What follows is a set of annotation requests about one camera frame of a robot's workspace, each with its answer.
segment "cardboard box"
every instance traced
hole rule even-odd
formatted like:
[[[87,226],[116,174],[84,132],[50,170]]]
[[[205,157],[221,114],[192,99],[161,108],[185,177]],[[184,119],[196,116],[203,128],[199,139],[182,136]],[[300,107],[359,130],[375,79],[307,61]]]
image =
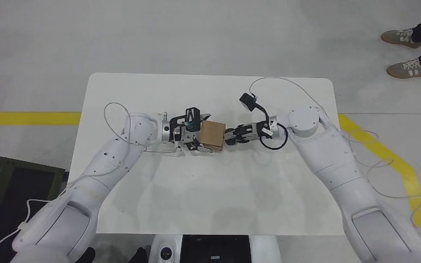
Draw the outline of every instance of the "cardboard box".
[[[225,124],[204,120],[200,129],[199,141],[212,151],[222,151],[224,133]]]

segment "table top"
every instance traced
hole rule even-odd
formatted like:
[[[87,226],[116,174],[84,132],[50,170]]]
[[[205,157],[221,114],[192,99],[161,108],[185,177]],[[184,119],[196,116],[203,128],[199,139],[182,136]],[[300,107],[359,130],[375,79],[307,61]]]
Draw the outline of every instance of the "table top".
[[[264,118],[238,101],[259,77],[95,73],[89,78],[69,181],[84,171],[113,136],[104,106],[168,119],[197,107],[227,128]],[[339,126],[331,81],[290,78]],[[270,116],[315,103],[279,79],[257,82],[252,92]],[[126,113],[107,109],[115,130]],[[103,203],[98,233],[200,233],[248,235],[343,235],[341,213],[329,191],[305,165],[291,142],[279,150],[254,141],[221,153],[184,151],[180,156],[144,153]]]

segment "gray sneaker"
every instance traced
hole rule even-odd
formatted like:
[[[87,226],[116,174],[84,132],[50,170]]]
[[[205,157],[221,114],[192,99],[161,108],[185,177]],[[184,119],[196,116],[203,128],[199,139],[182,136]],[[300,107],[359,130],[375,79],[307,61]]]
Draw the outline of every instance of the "gray sneaker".
[[[391,65],[387,68],[387,73],[395,78],[421,77],[420,59],[412,59],[408,62]]]
[[[412,47],[413,49],[417,49],[421,47],[421,42],[413,42],[411,38],[412,33],[412,29],[391,30],[384,32],[381,38],[383,39],[383,41],[388,42],[390,44],[406,45],[408,47]]]

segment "shoe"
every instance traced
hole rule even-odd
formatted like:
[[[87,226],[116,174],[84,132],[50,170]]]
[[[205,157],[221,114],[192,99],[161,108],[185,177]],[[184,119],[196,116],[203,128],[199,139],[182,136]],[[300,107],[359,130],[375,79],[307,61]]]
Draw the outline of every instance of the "shoe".
[[[412,59],[408,62],[391,65],[387,68],[387,73],[395,78],[421,77],[420,59]]]
[[[421,47],[421,42],[413,42],[411,38],[412,33],[412,29],[391,30],[384,32],[381,38],[383,41],[388,42],[390,44],[406,45],[408,47],[412,47],[413,49],[417,49]]]

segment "yellow tape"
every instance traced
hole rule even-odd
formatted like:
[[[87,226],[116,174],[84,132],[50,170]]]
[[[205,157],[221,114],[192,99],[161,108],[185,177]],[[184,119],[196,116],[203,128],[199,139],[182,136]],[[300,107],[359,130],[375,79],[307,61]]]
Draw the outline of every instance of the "yellow tape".
[[[79,125],[81,112],[0,112],[0,125]]]
[[[386,146],[379,142],[372,134],[368,132],[355,132],[362,130],[346,115],[339,114],[339,124],[341,130],[349,133],[356,141],[361,142],[368,150],[374,153],[381,160],[393,159],[390,166],[398,172],[403,180],[403,185],[408,196],[421,195],[420,183],[416,175],[415,169],[405,162],[401,157],[390,151]],[[421,198],[409,199],[409,205],[414,212],[415,209],[421,204]],[[414,223],[421,227],[421,209],[414,215]]]

